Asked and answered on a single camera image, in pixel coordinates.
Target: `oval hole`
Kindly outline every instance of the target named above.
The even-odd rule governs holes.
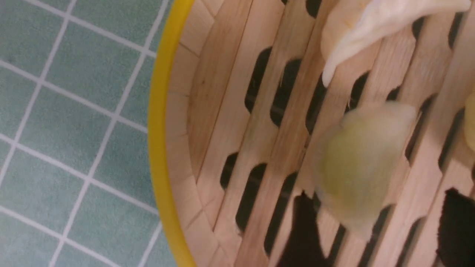
[[[348,106],[346,107],[345,113],[355,109],[356,106],[358,106],[361,94],[363,93],[364,85],[366,84],[366,80],[368,80],[369,75],[370,72],[368,71],[365,74],[361,75],[353,84],[350,100],[348,102]]]
[[[298,174],[294,172],[287,176],[280,191],[280,196],[277,200],[277,204],[275,205],[274,214],[272,214],[272,219],[270,220],[269,228],[267,229],[266,238],[264,239],[264,251],[268,256],[270,256],[272,248],[274,247],[280,224],[284,218],[285,209],[287,208],[292,189],[294,188],[295,181],[297,180],[297,175]]]
[[[305,3],[305,7],[307,7],[307,12],[313,18],[317,17],[318,9],[320,9],[320,5],[322,0],[307,0]]]
[[[318,114],[322,109],[326,91],[327,89],[323,86],[322,75],[320,75],[320,79],[318,80],[318,84],[313,92],[310,107],[308,108],[307,116],[305,118],[305,127],[310,135],[312,135],[314,131],[315,123],[317,122]]]
[[[364,252],[363,252],[363,255],[361,256],[358,267],[368,266],[371,256],[373,254],[374,248],[376,247],[376,243],[378,242],[378,239],[383,230],[384,224],[386,223],[386,219],[388,218],[388,215],[391,212],[392,208],[393,208],[393,205],[389,205],[380,212],[380,216],[378,217],[378,220],[373,226],[373,235],[371,236],[370,241],[366,244],[366,247],[364,248]]]
[[[457,189],[446,191],[437,232],[438,254],[447,267],[475,266],[475,201]]]
[[[452,126],[450,127],[450,130],[448,131],[447,137],[444,142],[444,146],[442,147],[442,152],[440,153],[438,164],[439,164],[439,169],[441,171],[445,170],[447,162],[447,156],[450,151],[450,148],[453,145],[455,135],[457,134],[457,130],[462,124],[462,121],[464,119],[464,109],[461,109],[455,114],[455,117],[452,121]]]
[[[256,64],[254,65],[251,80],[249,81],[249,86],[247,87],[246,98],[244,99],[244,105],[246,106],[246,109],[249,111],[249,113],[252,112],[254,104],[256,103],[259,87],[261,86],[262,78],[264,77],[264,72],[266,71],[271,51],[272,47],[262,50],[262,52],[257,57]]]
[[[322,206],[322,202],[320,201],[320,199],[318,198],[317,194],[316,193],[313,193],[313,207],[315,208],[315,211],[317,212],[318,214],[318,211],[320,210],[320,207]]]
[[[418,20],[412,23],[412,35],[416,39],[419,39],[420,31],[422,30],[422,25],[424,24],[425,17],[421,17]]]
[[[262,178],[266,172],[267,163],[262,163],[254,167],[247,180],[244,193],[239,204],[238,212],[236,213],[236,224],[239,229],[244,232],[251,216],[252,207],[256,201],[257,192],[261,185]]]
[[[414,128],[414,132],[412,133],[411,139],[409,140],[409,143],[406,147],[406,151],[404,153],[406,156],[406,159],[409,162],[411,162],[412,152],[416,145],[416,141],[419,136],[419,133],[422,130],[422,125],[424,125],[424,121],[427,119],[427,115],[429,114],[429,108],[432,105],[432,102],[434,101],[436,96],[437,94],[433,94],[429,96],[420,106],[419,112],[421,113],[421,116],[419,118],[419,121],[417,122],[416,127]]]
[[[280,127],[280,124],[282,123],[285,108],[289,102],[301,62],[301,59],[294,59],[287,63],[279,87],[275,93],[274,102],[270,109],[270,118],[277,127]]]
[[[396,264],[396,267],[402,267],[404,260],[406,259],[406,255],[408,254],[409,250],[411,249],[411,245],[413,241],[417,240],[417,233],[418,233],[418,228],[419,226],[423,225],[423,221],[425,220],[425,217],[417,219],[413,224],[411,229],[409,230],[408,237],[406,238],[406,242],[404,242],[404,246],[402,248],[401,254],[399,254],[398,262]]]
[[[336,257],[338,256],[338,251],[342,246],[343,238],[346,234],[346,228],[340,224],[338,231],[336,232],[335,240],[333,241],[332,248],[330,249],[330,254],[328,255],[328,264],[329,266],[334,266]]]
[[[221,187],[226,190],[229,185],[229,180],[231,179],[231,175],[233,173],[234,165],[236,164],[236,160],[238,159],[238,153],[234,153],[228,156],[226,162],[224,163],[223,171],[221,172],[221,178],[219,183]]]
[[[450,32],[448,33],[448,45],[451,49],[454,48],[455,39],[457,38],[458,29],[460,28],[460,24],[462,23],[463,17],[463,12],[457,12],[455,14],[454,21],[452,22],[452,26],[450,27]]]
[[[398,86],[389,92],[388,97],[386,97],[386,101],[396,101],[399,95],[399,91],[401,90],[401,86]]]

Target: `wooden slat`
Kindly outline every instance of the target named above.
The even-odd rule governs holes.
[[[283,12],[284,5],[281,1],[260,0],[254,2],[249,13],[228,88],[198,177],[200,199],[212,227],[224,198],[224,191],[219,183],[224,164],[230,154],[239,150],[250,117],[244,99],[254,65],[260,52],[272,46]]]
[[[339,88],[349,88],[349,91],[351,91],[352,83],[348,84],[348,81],[352,78],[354,78],[352,81],[355,81],[366,70],[371,68],[378,46],[379,44],[376,45],[376,49],[375,46],[371,47],[369,59],[365,58],[354,66],[354,69],[358,71],[354,71],[354,69],[349,70],[345,68],[345,66],[340,68],[339,73],[335,76],[336,79],[333,80],[327,92],[325,101],[331,99],[332,95]],[[279,131],[279,136],[272,151],[271,162],[267,166],[249,219],[248,227],[244,234],[243,244],[239,250],[237,259],[238,265],[244,266],[252,262],[257,262],[258,265],[262,266],[266,263],[261,242],[264,241],[266,230],[272,217],[282,184],[286,176],[297,170],[300,164],[299,158],[303,152],[306,139],[308,138],[304,120],[312,95],[312,88],[305,88],[299,85],[294,87],[287,112],[284,115],[284,120]]]
[[[191,166],[198,178],[218,116],[252,0],[225,1],[209,32],[190,95]]]
[[[190,95],[198,60],[198,57],[182,44],[178,45],[170,73],[169,92]]]
[[[183,27],[180,43],[199,56],[213,23],[213,16],[202,0],[195,0]]]
[[[224,0],[203,0],[213,16],[216,16],[219,9],[223,5]]]
[[[452,51],[448,47],[447,36],[452,25],[452,20],[454,14],[438,14],[430,18],[427,18],[424,27],[419,36],[418,47],[414,53],[412,59],[412,65],[408,71],[408,78],[406,78],[405,83],[402,85],[398,99],[401,102],[414,105],[417,108],[420,108],[422,102],[429,97],[430,95],[438,92],[440,89],[443,77],[448,68],[450,59],[452,58]],[[394,48],[396,50],[391,51],[391,44],[388,44],[387,59],[381,62],[382,66],[385,66],[386,70],[391,70],[393,66],[401,66],[401,69],[407,69],[409,61],[411,59],[412,51],[414,51],[415,40],[412,36],[411,27],[407,27],[403,32],[399,34],[405,36],[401,41],[406,40],[406,45],[404,43],[394,43]],[[385,45],[383,44],[380,49],[380,54],[385,50]],[[433,55],[427,53],[427,50],[432,50]],[[381,93],[373,94],[376,98],[381,101],[387,95],[388,91],[391,88],[395,88],[401,84],[402,79],[404,79],[404,72],[394,70],[395,75],[391,75],[391,72],[381,73],[377,69],[379,65],[379,60],[377,59],[373,70],[371,71],[370,77],[366,83],[363,94],[360,98],[360,104],[364,104],[366,100],[368,87],[372,85],[372,77],[379,82],[385,83],[387,80],[392,80],[386,86],[375,84],[376,88],[386,88]],[[396,203],[396,200],[402,190],[402,184],[405,181],[405,178],[409,174],[409,162],[406,157],[401,157],[397,169],[391,179],[390,188],[388,191],[388,196],[385,200],[384,206],[389,204]],[[356,266],[359,263],[359,260],[362,256],[362,253],[365,249],[366,242],[359,240],[357,237],[345,237],[342,242],[341,251],[335,262],[336,266],[345,266],[351,267]]]
[[[287,62],[293,58],[303,56],[313,25],[314,19],[306,12],[304,2],[293,0],[287,3],[234,171],[226,190],[221,208],[223,215],[219,215],[215,228],[216,235],[221,235],[219,239],[225,240],[221,244],[231,259],[236,257],[240,237],[231,236],[229,232],[236,232],[234,220],[249,173],[256,163],[268,161],[277,134],[277,127],[270,120],[270,108],[274,95]],[[260,249],[264,253],[263,242]]]
[[[432,203],[418,239],[415,240],[413,249],[406,257],[407,262],[404,266],[430,267],[432,265],[437,256],[437,233],[446,191],[455,187],[461,194],[468,196],[473,188],[472,167],[475,163],[475,157],[474,153],[467,147],[461,129],[462,127],[458,129],[458,135],[454,139],[454,148],[448,158],[450,162],[437,190],[436,198]]]
[[[202,211],[198,192],[196,191],[195,178],[189,176],[180,182],[172,183],[171,191],[180,226],[182,229],[186,229]]]
[[[308,42],[308,47],[305,52],[304,58],[300,66],[300,71],[295,81],[294,88],[302,88],[313,92],[318,83],[318,73],[323,71],[323,66],[325,64],[324,59],[322,58],[320,43],[322,28],[325,25],[328,14],[336,5],[337,0],[323,0],[318,10],[318,14],[315,21],[315,26],[312,30],[312,35],[310,41]],[[300,194],[302,186],[300,189],[293,190],[291,196],[289,197],[289,203],[293,203],[296,195]],[[313,193],[313,187],[306,188],[307,193]],[[293,214],[293,205],[287,205],[284,213],[284,217],[279,227],[277,237],[272,248],[272,252],[269,259],[269,266],[274,267],[277,265],[282,252],[284,251],[285,245],[287,243],[290,230],[292,227],[292,214]]]
[[[351,90],[354,82],[365,72],[369,71],[374,63],[376,55],[380,47],[380,42],[373,44],[363,50],[356,56],[347,60],[336,69],[330,87],[326,94],[319,118],[315,124],[315,129],[307,149],[307,154],[302,164],[300,173],[303,179],[313,181],[314,173],[312,172],[315,163],[314,153],[319,143],[319,137],[337,123],[343,117],[346,105],[350,99]],[[320,239],[322,249],[325,255],[329,255],[336,232],[340,223],[322,206],[317,215],[317,222],[320,231]]]
[[[186,134],[186,122],[188,118],[188,97],[168,93],[166,110],[166,136],[174,137]]]
[[[358,106],[384,102],[392,89],[402,84],[416,40],[411,27],[385,38],[361,94]],[[366,241],[346,233],[335,261],[338,267],[356,267],[366,246]]]
[[[444,85],[428,121],[422,130],[422,138],[415,148],[416,155],[411,172],[406,180],[398,204],[388,228],[376,247],[372,266],[393,266],[396,264],[409,229],[414,221],[428,214],[432,200],[437,192],[442,173],[437,160],[442,151],[452,120],[464,106],[471,92],[475,77],[475,9],[472,6],[467,14],[465,27],[462,26],[454,49]]]
[[[206,215],[203,212],[199,213],[183,232],[196,265],[198,267],[209,266],[219,244],[209,227]]]
[[[328,4],[329,6],[327,12],[331,10],[335,2],[331,3],[331,5],[330,3]],[[316,151],[317,147],[320,145],[318,143],[319,137],[325,132],[325,130],[343,117],[344,110],[350,99],[354,82],[361,75],[372,68],[379,47],[380,42],[373,44],[372,46],[361,51],[359,54],[343,62],[336,69],[335,76],[330,83],[325,100],[323,101],[322,108],[318,115],[310,143],[306,150],[307,153],[297,176],[297,180],[292,191],[292,196],[290,198],[291,200],[300,194],[302,190],[304,190],[309,196],[313,195],[314,177],[312,169],[315,160],[312,152]],[[321,73],[322,70],[323,65],[321,68],[319,68],[319,71],[315,71],[315,73]],[[283,251],[285,242],[290,232],[292,220],[291,217],[292,205],[288,205],[275,241],[270,266],[275,266],[275,264],[277,264],[278,258]],[[328,213],[328,211],[324,209],[324,207],[320,208],[320,211],[317,215],[317,223],[320,232],[320,243],[322,245],[324,254],[328,256],[340,224],[333,216],[330,215],[330,213]]]
[[[209,267],[231,267],[228,256],[224,253],[223,248],[220,246],[214,253],[213,259]]]
[[[191,171],[190,150],[188,136],[167,137],[167,166],[170,183],[178,183],[190,176]]]
[[[454,13],[444,13],[425,19],[398,101],[419,109],[426,99],[440,91],[453,55],[447,36],[454,16]],[[409,171],[408,160],[401,157],[384,206],[397,202]]]

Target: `dumpling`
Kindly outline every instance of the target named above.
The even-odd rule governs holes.
[[[423,16],[466,11],[470,5],[470,0],[340,0],[322,30],[323,85],[328,87],[340,63],[377,40]]]
[[[399,102],[356,108],[324,134],[314,152],[318,198],[363,240],[371,237],[416,117],[413,106]]]

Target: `steamed dumpling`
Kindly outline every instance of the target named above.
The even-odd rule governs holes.
[[[416,121],[399,102],[356,108],[323,137],[315,152],[315,192],[347,230],[369,240],[391,176]]]
[[[322,30],[323,85],[328,87],[340,63],[377,40],[423,16],[466,11],[470,5],[470,0],[340,0]]]

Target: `white grout line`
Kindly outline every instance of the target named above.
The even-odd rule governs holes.
[[[119,118],[117,119],[117,121],[119,121],[119,122],[121,122],[121,123],[123,123],[123,124],[125,124],[125,125],[127,125],[127,126],[130,126],[130,127],[134,128],[134,129],[136,129],[136,130],[139,130],[139,131],[141,131],[141,132],[143,132],[143,133],[148,134],[148,129],[147,129],[147,127],[142,126],[142,125],[140,125],[140,124],[138,124],[138,123],[135,123],[135,122],[133,122],[133,121],[130,121],[130,120],[124,118],[124,117],[119,117]]]
[[[10,139],[8,136],[4,135],[4,134],[1,134],[0,133],[0,140],[8,143],[8,144],[13,144],[13,140]]]
[[[137,64],[135,65],[135,68],[133,69],[132,75],[129,78],[129,81],[127,82],[127,85],[125,86],[125,89],[122,93],[122,97],[119,101],[119,104],[117,105],[117,107],[115,109],[115,112],[112,116],[112,120],[111,120],[111,122],[110,122],[110,124],[109,124],[109,126],[108,126],[108,128],[105,132],[105,135],[104,135],[104,138],[102,140],[101,146],[99,147],[99,151],[97,152],[97,156],[94,159],[94,162],[91,166],[91,169],[89,170],[89,173],[87,174],[87,180],[85,181],[83,187],[81,188],[79,196],[78,196],[78,198],[77,198],[77,200],[74,204],[73,210],[71,211],[71,213],[69,215],[69,219],[68,219],[66,227],[63,231],[63,235],[61,236],[58,247],[56,248],[56,251],[53,254],[53,257],[50,261],[49,267],[54,267],[55,264],[56,264],[59,253],[61,252],[61,249],[64,246],[64,242],[67,239],[69,231],[71,230],[74,219],[76,217],[77,211],[79,210],[79,206],[81,205],[81,203],[83,201],[83,198],[84,198],[84,195],[86,194],[86,191],[87,191],[89,185],[91,184],[91,182],[93,180],[95,171],[96,171],[96,169],[97,169],[97,167],[98,167],[98,165],[99,165],[99,163],[102,159],[102,156],[103,156],[104,151],[105,151],[105,147],[107,146],[107,142],[109,141],[109,138],[112,134],[114,126],[115,126],[118,118],[120,117],[120,112],[122,111],[123,106],[125,105],[125,102],[127,101],[129,93],[130,93],[130,91],[133,87],[133,84],[135,83],[135,80],[136,80],[136,78],[139,74],[139,71],[142,68],[143,62],[145,61],[145,57],[147,56],[146,51],[149,51],[149,47],[150,47],[150,44],[152,43],[153,36],[155,35],[155,32],[157,31],[158,26],[160,25],[160,22],[163,18],[163,13],[164,13],[164,10],[162,10],[162,9],[164,9],[163,6],[165,5],[165,7],[166,7],[166,4],[168,4],[168,0],[165,0],[161,4],[162,6],[160,7],[157,18],[153,22],[152,28],[150,29],[149,34],[147,36],[147,39],[145,40],[145,47],[142,50],[142,52],[140,53],[139,60],[137,61]]]
[[[43,225],[41,225],[41,224],[39,224],[39,223],[37,223],[37,222],[31,220],[31,219],[28,219],[28,218],[22,216],[22,215],[19,215],[19,214],[15,213],[14,211],[9,210],[9,209],[7,209],[7,208],[5,208],[5,207],[3,207],[3,206],[0,206],[0,212],[5,213],[6,215],[8,215],[8,216],[10,216],[10,217],[12,217],[12,218],[17,219],[17,220],[21,221],[22,223],[24,223],[24,224],[26,224],[26,225],[30,225],[30,226],[32,226],[32,227],[34,227],[34,228],[36,228],[36,229],[38,229],[38,230],[40,230],[40,231],[42,231],[42,232],[44,232],[44,233],[50,235],[50,236],[52,236],[52,237],[56,237],[57,239],[60,239],[60,238],[61,238],[61,235],[60,235],[60,234],[58,234],[58,233],[56,233],[55,231],[49,229],[48,227],[43,226]]]
[[[5,62],[5,61],[3,61],[3,60],[1,60],[1,59],[0,59],[0,67],[4,67],[5,69],[8,69],[8,70],[12,71],[13,73],[16,73],[16,74],[18,74],[18,75],[20,75],[20,76],[23,76],[23,77],[25,77],[26,79],[29,79],[29,80],[31,80],[31,81],[33,81],[33,82],[38,83],[38,81],[39,81],[39,78],[36,77],[36,76],[34,76],[33,74],[30,74],[30,73],[28,73],[28,72],[26,72],[26,71],[24,71],[24,70],[22,70],[22,69],[20,69],[20,68],[18,68],[18,67],[15,67],[14,65],[12,65],[12,64],[10,64],[10,63],[8,63],[8,62]],[[54,85],[54,84],[52,84],[52,83],[50,83],[50,82],[43,81],[43,86],[46,87],[46,88],[48,88],[48,89],[51,90],[51,91],[54,91],[54,92],[56,92],[56,93],[58,93],[58,94],[61,94],[61,95],[64,95],[64,96],[67,97],[67,98],[73,99],[73,100],[75,100],[75,101],[77,101],[77,102],[79,102],[79,103],[81,103],[81,104],[83,104],[83,105],[85,105],[85,106],[88,106],[89,108],[91,108],[91,109],[93,109],[93,110],[95,110],[95,111],[97,111],[97,112],[99,112],[99,113],[102,113],[102,114],[104,114],[104,115],[106,115],[106,116],[108,116],[108,117],[113,117],[113,116],[114,116],[114,113],[113,113],[113,112],[111,112],[111,111],[109,111],[109,110],[107,110],[107,109],[105,109],[105,108],[103,108],[103,107],[100,107],[100,106],[98,106],[97,104],[94,104],[94,103],[90,102],[89,100],[86,100],[85,98],[82,98],[82,97],[80,97],[80,96],[78,96],[78,95],[75,95],[75,94],[73,94],[73,93],[71,93],[71,92],[69,92],[69,91],[67,91],[67,90],[64,90],[64,89],[62,89],[62,88],[60,88],[60,87],[58,87],[58,86],[56,86],[56,85]],[[121,117],[121,116],[120,116],[117,120],[118,120],[119,122],[121,122],[121,123],[127,125],[127,126],[130,126],[130,127],[134,128],[135,130],[139,130],[139,131],[141,131],[141,132],[143,132],[143,133],[148,134],[147,127],[145,127],[145,126],[143,126],[143,125],[140,125],[140,124],[138,124],[138,123],[135,123],[135,122],[133,122],[133,121],[131,121],[131,120],[129,120],[129,119],[126,119],[126,118],[124,118],[124,117]]]
[[[86,254],[89,254],[89,255],[93,256],[94,258],[96,258],[96,259],[102,261],[103,263],[105,263],[105,264],[107,264],[107,265],[109,265],[109,266],[111,266],[111,267],[120,267],[120,266],[118,266],[116,263],[114,263],[113,261],[111,261],[111,260],[109,260],[108,258],[102,256],[101,254],[99,254],[99,253],[97,253],[97,252],[95,252],[95,251],[93,251],[93,250],[90,250],[90,249],[88,249],[88,248],[86,248],[86,247],[84,247],[84,246],[82,246],[82,245],[80,245],[80,244],[78,244],[78,243],[76,243],[76,242],[70,240],[70,239],[66,239],[66,240],[65,240],[65,243],[68,244],[68,245],[70,245],[70,246],[72,246],[72,247],[74,247],[74,248],[76,248],[77,250],[80,250],[80,251],[82,251],[82,252],[84,252],[84,253],[86,253]]]
[[[135,206],[138,206],[138,207],[140,207],[140,208],[142,208],[142,209],[144,209],[144,210],[146,210],[150,213],[158,215],[157,208],[154,208],[154,207],[152,207],[148,204],[145,204],[142,201],[139,201],[139,200],[137,200],[137,199],[125,194],[125,193],[122,193],[119,190],[117,190],[115,188],[112,188],[112,187],[106,185],[105,183],[102,183],[102,182],[100,182],[96,179],[91,179],[90,182],[91,182],[91,184],[103,189],[104,191],[107,191],[107,192],[109,192],[109,193],[111,193],[111,194],[113,194],[113,195],[115,195],[115,196],[117,196],[117,197],[119,197],[123,200],[126,200],[126,201],[134,204]]]
[[[0,140],[5,141],[9,144],[13,143],[12,139],[8,138],[7,136],[5,136],[3,134],[0,134]],[[102,182],[100,182],[96,179],[89,178],[87,175],[81,173],[78,170],[75,170],[74,168],[72,168],[70,166],[67,166],[66,164],[64,164],[64,163],[62,163],[58,160],[55,160],[55,159],[53,159],[49,156],[46,156],[46,155],[44,155],[44,154],[42,154],[38,151],[35,151],[35,150],[33,150],[33,149],[31,149],[27,146],[22,145],[22,144],[17,144],[17,149],[21,150],[21,151],[37,158],[37,159],[40,159],[44,162],[48,162],[49,164],[51,164],[55,167],[58,167],[58,168],[60,168],[64,171],[76,176],[77,178],[80,178],[80,179],[85,180],[85,181],[89,181],[90,183],[92,183],[93,185],[103,189],[104,191],[106,191],[108,193],[111,193],[111,194],[115,195],[116,197],[121,198],[121,199],[123,199],[127,202],[130,202],[130,203],[134,204],[137,207],[140,207],[144,210],[147,210],[148,212],[150,212],[152,214],[158,215],[157,208],[154,208],[154,207],[152,207],[152,206],[150,206],[150,205],[148,205],[148,204],[146,204],[142,201],[139,201],[139,200],[137,200],[137,199],[135,199],[135,198],[133,198],[133,197],[131,197],[131,196],[129,196],[129,195],[127,195],[127,194],[125,194],[125,193],[123,193],[123,192],[121,192],[121,191],[119,191],[119,190],[117,190],[117,189],[115,189],[111,186],[109,186],[109,185],[106,185],[106,184],[104,184],[104,183],[102,183]]]
[[[107,31],[107,30],[105,30],[105,29],[99,28],[98,26],[96,26],[96,25],[94,25],[94,24],[91,24],[91,23],[89,23],[89,22],[87,22],[87,21],[84,21],[84,20],[82,20],[82,19],[78,19],[78,18],[73,17],[73,16],[70,16],[70,19],[71,19],[72,22],[74,22],[75,24],[77,24],[77,25],[79,25],[79,26],[82,26],[82,27],[84,27],[84,28],[86,28],[86,29],[89,29],[89,30],[95,32],[95,33],[98,33],[98,34],[100,34],[100,35],[102,35],[102,36],[105,36],[105,37],[107,37],[107,38],[109,38],[109,39],[112,39],[112,40],[114,40],[114,41],[116,41],[116,42],[118,42],[118,43],[120,43],[120,44],[122,44],[122,45],[125,45],[125,46],[127,46],[127,47],[132,48],[132,49],[135,49],[135,50],[137,50],[137,51],[139,51],[139,52],[141,52],[141,53],[145,53],[147,56],[156,57],[156,53],[151,52],[148,48],[145,49],[145,48],[143,48],[143,47],[137,45],[137,44],[134,43],[134,42],[131,42],[131,41],[127,40],[127,39],[124,39],[124,38],[122,38],[122,37],[119,37],[119,36],[115,35],[114,33],[110,32],[110,31]]]
[[[100,107],[99,105],[96,105],[96,104],[94,104],[94,103],[92,103],[92,102],[90,102],[90,101],[88,101],[88,100],[86,100],[86,99],[84,99],[84,98],[82,98],[82,97],[80,97],[80,96],[77,96],[77,95],[75,95],[75,94],[73,94],[73,93],[71,93],[71,92],[69,92],[69,91],[67,91],[67,90],[64,90],[64,89],[62,89],[62,88],[59,88],[58,86],[56,86],[56,85],[54,85],[54,84],[52,84],[52,83],[50,83],[50,82],[44,82],[44,85],[45,85],[45,87],[47,87],[48,89],[50,89],[50,90],[52,90],[52,91],[54,91],[54,92],[56,92],[56,93],[58,93],[58,94],[60,94],[60,95],[64,95],[64,96],[66,96],[66,97],[68,97],[68,98],[71,98],[71,99],[73,99],[73,100],[76,100],[77,102],[79,102],[79,103],[81,103],[81,104],[83,104],[83,105],[85,105],[85,106],[88,106],[88,107],[90,107],[91,109],[94,109],[95,111],[97,111],[97,112],[99,112],[99,113],[102,113],[102,114],[104,114],[104,115],[106,115],[106,116],[109,116],[109,117],[112,117],[112,116],[114,115],[113,112],[111,112],[111,111],[109,111],[109,110],[107,110],[107,109],[105,109],[105,108],[103,108],[103,107]]]
[[[14,219],[17,219],[19,221],[21,221],[22,223],[28,225],[28,226],[31,226],[33,228],[36,228],[37,230],[40,230],[42,231],[43,233],[47,234],[47,235],[50,235],[54,238],[57,238],[57,239],[61,239],[61,235],[56,233],[55,231],[49,229],[48,227],[44,226],[44,225],[41,225],[31,219],[28,219],[26,218],[25,216],[23,215],[20,215],[12,210],[9,210],[3,206],[0,206],[0,213],[4,213],[5,215],[7,216],[10,216]],[[84,252],[94,258],[96,258],[97,260],[100,260],[102,262],[104,262],[105,264],[111,266],[111,267],[119,267],[117,264],[115,264],[114,262],[112,262],[111,260],[107,259],[106,257],[98,254],[97,252],[94,252],[70,239],[66,239],[65,241],[67,244],[69,244],[70,246],[76,248],[77,250],[81,251],[81,252]]]
[[[157,229],[155,229],[155,231],[153,232],[152,238],[150,238],[150,242],[147,245],[147,249],[143,253],[142,259],[140,260],[139,265],[137,267],[144,267],[147,263],[148,257],[150,256],[150,252],[152,251],[153,246],[155,245],[155,242],[158,239],[158,236],[160,236],[160,233],[162,232],[163,225],[161,223],[162,221],[158,223]]]
[[[70,4],[67,7],[66,12],[71,13],[73,10],[73,7],[75,5],[77,0],[71,0]],[[45,82],[46,75],[48,74],[49,68],[51,67],[51,64],[53,63],[53,58],[56,55],[56,52],[59,48],[59,44],[61,43],[61,40],[63,39],[64,33],[66,32],[68,21],[65,19],[63,21],[63,24],[61,25],[61,29],[58,32],[58,35],[55,39],[55,42],[53,44],[53,47],[51,49],[51,52],[48,55],[48,58],[46,59],[46,63],[43,67],[43,70],[41,71],[41,75],[39,76],[39,79],[37,80],[37,84],[35,87],[35,90],[33,91],[33,94],[31,96],[31,99],[28,103],[28,106],[25,110],[25,114],[23,115],[23,118],[21,119],[20,125],[18,127],[17,133],[15,134],[15,139],[13,140],[13,143],[11,145],[10,151],[8,152],[7,158],[5,159],[5,162],[3,163],[2,169],[0,171],[0,186],[1,183],[3,182],[3,179],[5,178],[5,174],[7,172],[8,166],[10,165],[10,161],[13,158],[13,154],[15,153],[15,149],[18,145],[18,141],[20,140],[21,133],[25,129],[25,125],[27,123],[27,120],[29,118],[29,115],[31,113],[31,109],[33,108],[33,105],[36,101],[36,98],[39,95],[39,92],[41,90],[41,87],[43,86],[43,83]]]
[[[122,45],[125,45],[127,47],[132,48],[132,49],[135,49],[135,50],[137,50],[141,53],[145,53],[146,55],[148,55],[150,57],[153,57],[153,58],[157,57],[157,53],[150,51],[150,46],[145,49],[144,47],[141,47],[141,46],[137,45],[136,43],[133,43],[133,42],[127,40],[127,39],[119,37],[119,36],[113,34],[112,32],[109,32],[107,30],[99,28],[99,27],[97,27],[97,26],[95,26],[95,25],[93,25],[93,24],[91,24],[87,21],[84,21],[82,19],[71,16],[70,13],[68,14],[67,12],[63,12],[61,10],[58,10],[58,9],[56,9],[56,8],[50,6],[50,5],[47,5],[47,4],[45,4],[45,3],[43,3],[39,0],[24,0],[24,1],[28,2],[32,5],[35,5],[39,8],[42,8],[44,10],[47,10],[47,11],[49,11],[49,12],[55,14],[55,15],[58,15],[58,16],[64,18],[64,19],[68,19],[68,20],[76,23],[77,25],[80,25],[84,28],[87,28],[87,29],[97,33],[97,34],[100,34],[102,36],[110,38],[110,39],[112,39],[112,40],[114,40],[114,41],[116,41],[116,42],[118,42]]]
[[[74,176],[76,176],[76,177],[78,177],[78,178],[80,178],[80,179],[83,179],[83,180],[86,179],[86,175],[82,174],[80,171],[77,171],[77,170],[75,170],[74,168],[69,167],[69,166],[67,166],[67,165],[64,164],[64,163],[59,162],[59,161],[57,161],[57,160],[55,160],[55,159],[53,159],[53,158],[51,158],[51,157],[48,157],[48,156],[46,156],[46,155],[44,155],[44,154],[41,154],[40,152],[37,152],[37,151],[35,151],[35,150],[33,150],[33,149],[29,148],[29,147],[26,147],[26,146],[24,146],[24,145],[22,145],[22,144],[18,144],[18,145],[17,145],[17,149],[19,149],[19,150],[21,150],[21,151],[23,151],[23,152],[25,152],[25,153],[27,153],[27,154],[33,156],[33,157],[36,157],[36,158],[38,158],[38,159],[40,159],[40,160],[42,160],[42,161],[44,161],[44,162],[47,162],[47,163],[49,163],[49,164],[51,164],[51,165],[53,165],[53,166],[55,166],[55,167],[58,167],[58,168],[60,168],[60,169],[62,169],[62,170],[64,170],[64,171],[66,171],[66,172],[68,172],[68,173],[70,173],[70,174],[72,174],[72,175],[74,175]]]
[[[8,69],[8,70],[20,75],[20,76],[25,77],[28,80],[31,80],[31,81],[35,82],[35,83],[37,83],[38,80],[39,80],[39,78],[34,76],[33,74],[30,74],[30,73],[28,73],[28,72],[26,72],[26,71],[24,71],[20,68],[17,68],[15,66],[13,66],[12,64],[7,63],[3,60],[0,60],[0,67],[4,67],[5,69]]]

